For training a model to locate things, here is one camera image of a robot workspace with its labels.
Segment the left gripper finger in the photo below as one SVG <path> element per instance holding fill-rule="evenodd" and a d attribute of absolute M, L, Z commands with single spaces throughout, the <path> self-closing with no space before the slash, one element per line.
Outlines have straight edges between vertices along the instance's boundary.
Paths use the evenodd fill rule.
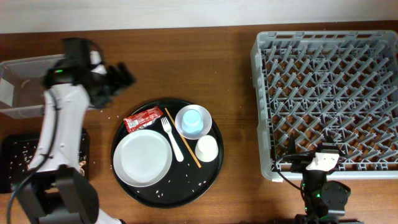
<path fill-rule="evenodd" d="M 107 107 L 112 102 L 114 96 L 118 96 L 123 92 L 123 88 L 103 88 L 96 93 L 90 93 L 90 103 L 95 109 Z"/>
<path fill-rule="evenodd" d="M 116 67 L 109 66 L 107 69 L 107 78 L 113 89 L 127 88 L 136 82 L 133 74 L 127 69 L 125 63 L 118 63 Z"/>

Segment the red snack wrapper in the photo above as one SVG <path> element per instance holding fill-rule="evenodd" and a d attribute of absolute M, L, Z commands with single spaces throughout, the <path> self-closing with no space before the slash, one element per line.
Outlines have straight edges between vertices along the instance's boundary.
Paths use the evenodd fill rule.
<path fill-rule="evenodd" d="M 124 118 L 124 124 L 128 133 L 144 129 L 163 116 L 163 112 L 158 106 Z"/>

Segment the white plate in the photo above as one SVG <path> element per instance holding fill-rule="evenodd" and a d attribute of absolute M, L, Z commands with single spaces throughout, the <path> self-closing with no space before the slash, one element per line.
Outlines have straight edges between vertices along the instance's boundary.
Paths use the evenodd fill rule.
<path fill-rule="evenodd" d="M 168 173 L 173 152 L 166 138 L 153 130 L 125 136 L 113 154 L 116 176 L 131 187 L 149 187 Z"/>

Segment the rice and food scraps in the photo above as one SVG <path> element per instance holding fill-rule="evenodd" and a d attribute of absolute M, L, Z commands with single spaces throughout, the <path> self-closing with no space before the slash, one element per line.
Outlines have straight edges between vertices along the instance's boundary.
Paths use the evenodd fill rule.
<path fill-rule="evenodd" d="M 29 164 L 33 159 L 38 143 L 38 139 L 15 141 L 12 143 L 12 151 L 9 152 L 10 155 L 7 157 L 9 163 L 9 179 L 11 179 L 13 175 L 23 173 L 29 169 Z M 81 175 L 86 179 L 89 178 L 89 165 L 87 164 L 89 152 L 90 147 L 85 141 L 85 138 L 83 138 L 83 141 L 80 143 L 79 166 Z"/>

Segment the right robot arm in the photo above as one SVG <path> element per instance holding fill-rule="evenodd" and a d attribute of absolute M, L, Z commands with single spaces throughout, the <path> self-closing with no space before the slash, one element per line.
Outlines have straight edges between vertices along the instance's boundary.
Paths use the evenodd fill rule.
<path fill-rule="evenodd" d="M 351 189 L 341 182 L 328 180 L 335 171 L 343 153 L 337 144 L 327 137 L 314 151 L 296 152 L 294 135 L 289 137 L 286 160 L 290 171 L 302 175 L 300 193 L 305 213 L 294 218 L 295 223 L 340 223 L 345 215 L 345 205 Z"/>

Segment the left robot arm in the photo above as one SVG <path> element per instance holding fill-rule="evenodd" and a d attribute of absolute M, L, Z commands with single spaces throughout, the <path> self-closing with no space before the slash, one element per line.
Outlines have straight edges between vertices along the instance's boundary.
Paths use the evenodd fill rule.
<path fill-rule="evenodd" d="M 102 209 L 80 172 L 80 141 L 88 108 L 103 109 L 135 83 L 125 64 L 107 66 L 89 39 L 63 39 L 64 57 L 43 77 L 45 113 L 39 144 L 26 175 L 12 185 L 14 200 L 31 223 L 123 223 Z"/>

